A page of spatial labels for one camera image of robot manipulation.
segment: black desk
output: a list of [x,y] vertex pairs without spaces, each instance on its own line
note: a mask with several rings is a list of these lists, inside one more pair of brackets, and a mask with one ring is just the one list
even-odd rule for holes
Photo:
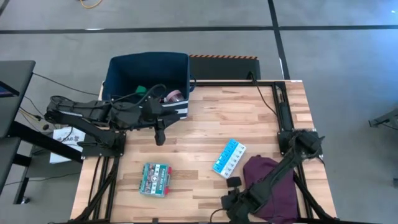
[[29,181],[26,177],[27,168],[32,160],[31,157],[17,154],[21,140],[83,163],[81,152],[15,121],[34,67],[35,62],[31,60],[0,61],[0,81],[19,91],[19,96],[0,98],[0,194],[12,164],[26,167],[14,203],[22,202]]

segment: purple towel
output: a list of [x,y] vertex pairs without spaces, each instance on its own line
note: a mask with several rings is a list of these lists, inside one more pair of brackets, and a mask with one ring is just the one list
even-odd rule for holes
[[[243,167],[246,187],[265,177],[277,164],[278,162],[270,158],[252,156]],[[275,185],[268,203],[254,215],[274,223],[293,223],[296,221],[298,215],[297,193],[293,181],[293,171],[290,171]]]

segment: gray floor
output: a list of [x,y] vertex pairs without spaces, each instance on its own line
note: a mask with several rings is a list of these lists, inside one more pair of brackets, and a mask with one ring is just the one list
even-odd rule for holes
[[[394,1],[283,0],[275,1],[275,8],[280,26],[398,24]],[[271,24],[266,0],[104,0],[91,10],[74,0],[10,0],[0,17],[0,30]],[[304,81],[315,126],[326,136],[326,171],[338,216],[395,223],[397,132],[370,128],[368,119],[397,106],[398,30],[281,34],[290,76]],[[94,93],[111,57],[156,50],[257,55],[263,79],[282,78],[273,31],[0,35],[0,60],[35,60],[35,72]],[[51,95],[78,101],[94,98],[34,77],[27,96],[41,111]],[[22,105],[34,112],[30,102]],[[29,125],[20,115],[17,120]],[[29,145],[20,151],[29,153]],[[21,173],[14,166],[7,182],[18,181]],[[66,221],[77,181],[78,175],[73,175],[31,182],[26,195],[32,201],[27,205],[12,205],[16,185],[7,186],[0,197],[0,223]]]

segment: navy storage bin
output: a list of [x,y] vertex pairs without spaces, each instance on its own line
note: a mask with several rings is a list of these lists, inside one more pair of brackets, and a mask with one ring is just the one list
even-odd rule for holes
[[190,91],[189,71],[189,56],[183,53],[146,52],[114,57],[109,63],[102,99],[116,99],[134,93],[138,86],[148,90],[161,83],[167,87],[163,97],[171,91],[180,90],[185,98],[185,101],[164,103],[162,106],[175,109],[181,118],[186,118]]

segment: wooden table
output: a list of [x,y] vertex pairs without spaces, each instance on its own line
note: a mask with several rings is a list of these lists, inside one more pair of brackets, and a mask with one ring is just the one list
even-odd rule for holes
[[[314,128],[303,83],[286,81],[286,87],[295,128]],[[261,86],[260,89],[268,104],[275,108],[271,88]],[[153,129],[127,135],[111,221],[151,222],[152,218],[159,218],[160,222],[208,222],[211,213],[221,208],[220,197],[227,193],[225,179],[211,168],[229,139],[247,146],[231,175],[239,175],[244,180],[242,168],[251,156],[260,154],[275,161],[282,159],[276,138],[278,130],[276,116],[262,102],[256,87],[196,87],[190,94],[188,118],[166,129],[167,140],[163,146],[155,145]],[[89,158],[83,163],[71,218],[77,217],[87,206],[96,160]],[[146,162],[172,166],[170,192],[165,198],[139,193],[142,167]],[[314,159],[304,162],[303,167],[309,191],[325,211],[335,217],[324,166]],[[304,215],[299,190],[298,198]],[[104,203],[101,208],[99,217],[104,215]],[[253,216],[250,219],[261,221]],[[222,211],[214,215],[213,221],[226,222],[228,218]]]

